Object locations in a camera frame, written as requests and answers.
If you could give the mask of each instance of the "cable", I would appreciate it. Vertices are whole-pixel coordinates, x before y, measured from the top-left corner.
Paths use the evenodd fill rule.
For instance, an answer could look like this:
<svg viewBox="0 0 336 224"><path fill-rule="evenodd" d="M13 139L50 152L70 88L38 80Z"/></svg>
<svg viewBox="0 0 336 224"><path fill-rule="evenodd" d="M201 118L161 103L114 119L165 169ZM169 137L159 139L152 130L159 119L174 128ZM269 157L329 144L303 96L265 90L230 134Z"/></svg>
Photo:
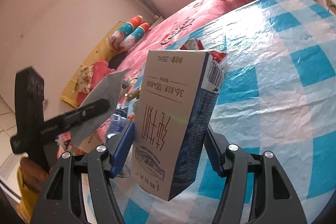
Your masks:
<svg viewBox="0 0 336 224"><path fill-rule="evenodd" d="M330 5L330 6L329 6L329 9L328 9L328 12L330 12L330 8L331 8L331 7L334 7L334 8L336 9L336 6L335 6L335 5Z"/></svg>
<svg viewBox="0 0 336 224"><path fill-rule="evenodd" d="M137 80L137 79L138 79L138 78L133 78L133 79L129 80L128 82L129 82L130 85L135 85L136 83L131 83L131 81L133 81L133 80Z"/></svg>

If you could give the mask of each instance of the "white floor tile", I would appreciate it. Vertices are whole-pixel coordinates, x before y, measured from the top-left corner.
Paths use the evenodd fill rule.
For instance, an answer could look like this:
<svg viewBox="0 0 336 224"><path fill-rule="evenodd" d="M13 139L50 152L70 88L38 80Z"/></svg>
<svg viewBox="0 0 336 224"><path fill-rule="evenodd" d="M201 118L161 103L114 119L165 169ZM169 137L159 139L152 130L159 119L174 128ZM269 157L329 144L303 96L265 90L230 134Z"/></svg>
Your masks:
<svg viewBox="0 0 336 224"><path fill-rule="evenodd" d="M12 153L10 137L5 131L0 132L0 166L6 161Z"/></svg>
<svg viewBox="0 0 336 224"><path fill-rule="evenodd" d="M0 116L0 126L4 129L9 129L16 125L15 116L12 113L4 114Z"/></svg>
<svg viewBox="0 0 336 224"><path fill-rule="evenodd" d="M13 168L13 171L11 172L9 178L5 180L5 184L17 195L21 196L19 185L17 183L16 173L17 169L20 166L20 161L17 162L15 167Z"/></svg>
<svg viewBox="0 0 336 224"><path fill-rule="evenodd" d="M13 137L17 133L16 126L12 127L11 129L6 130L6 132L10 137Z"/></svg>
<svg viewBox="0 0 336 224"><path fill-rule="evenodd" d="M10 110L6 107L6 105L2 101L0 101L0 115L8 112L10 112Z"/></svg>

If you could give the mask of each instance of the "blue checkered sheet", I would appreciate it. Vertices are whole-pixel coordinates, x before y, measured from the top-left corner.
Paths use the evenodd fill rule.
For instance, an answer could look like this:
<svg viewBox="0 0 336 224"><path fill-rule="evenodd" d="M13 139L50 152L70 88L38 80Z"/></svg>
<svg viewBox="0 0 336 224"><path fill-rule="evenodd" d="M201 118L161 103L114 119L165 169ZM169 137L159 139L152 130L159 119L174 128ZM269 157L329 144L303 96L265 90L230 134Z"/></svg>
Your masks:
<svg viewBox="0 0 336 224"><path fill-rule="evenodd" d="M313 0L257 0L168 49L190 38L228 52L212 128L247 152L273 151L311 223L336 188L336 17ZM170 202L145 193L131 177L111 181L127 224L209 224L224 183L205 151L196 181ZM241 223L252 185L249 174Z"/></svg>

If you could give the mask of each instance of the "yellow blanket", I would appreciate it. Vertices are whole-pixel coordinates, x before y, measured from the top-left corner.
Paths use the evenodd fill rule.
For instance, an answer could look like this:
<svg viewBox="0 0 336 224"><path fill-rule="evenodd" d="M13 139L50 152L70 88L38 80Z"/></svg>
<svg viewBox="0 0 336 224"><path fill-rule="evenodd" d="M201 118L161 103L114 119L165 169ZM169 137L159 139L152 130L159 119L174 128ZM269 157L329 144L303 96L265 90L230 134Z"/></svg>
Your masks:
<svg viewBox="0 0 336 224"><path fill-rule="evenodd" d="M64 88L61 94L61 100L65 101L66 103L70 104L72 107L77 108L78 103L76 101L78 92L75 91L75 85L77 83L79 74L82 68L89 67L92 63L96 61L107 61L109 62L113 56L116 55L110 49L109 46L109 37L123 24L122 21L119 21L117 25L115 25L112 30L110 30L107 35L98 43L98 45L93 49L93 51L89 54L89 56L84 60L84 62L78 67L75 74L72 76L71 80L68 82L67 86Z"/></svg>
<svg viewBox="0 0 336 224"><path fill-rule="evenodd" d="M34 206L39 194L35 193L27 187L23 178L21 167L18 168L16 175L17 183L21 192L21 202L19 205L17 205L16 211L27 223L30 223L30 219L33 215Z"/></svg>

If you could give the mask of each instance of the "blue gripper pad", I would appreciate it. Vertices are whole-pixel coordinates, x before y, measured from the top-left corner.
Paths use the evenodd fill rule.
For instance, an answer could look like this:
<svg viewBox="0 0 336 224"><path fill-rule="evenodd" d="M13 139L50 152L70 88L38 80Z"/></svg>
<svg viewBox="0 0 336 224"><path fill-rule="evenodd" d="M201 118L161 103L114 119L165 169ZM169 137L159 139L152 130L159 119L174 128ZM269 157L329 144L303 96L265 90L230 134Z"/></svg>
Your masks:
<svg viewBox="0 0 336 224"><path fill-rule="evenodd" d="M225 153L225 149L228 145L229 143L224 135L214 133L209 125L204 139L204 146L208 154L211 167L218 175L224 172L222 155Z"/></svg>
<svg viewBox="0 0 336 224"><path fill-rule="evenodd" d="M127 122L124 130L120 134L112 136L106 144L111 154L110 164L112 168L110 172L114 177L121 173L124 167L128 152L134 140L134 135L134 122Z"/></svg>

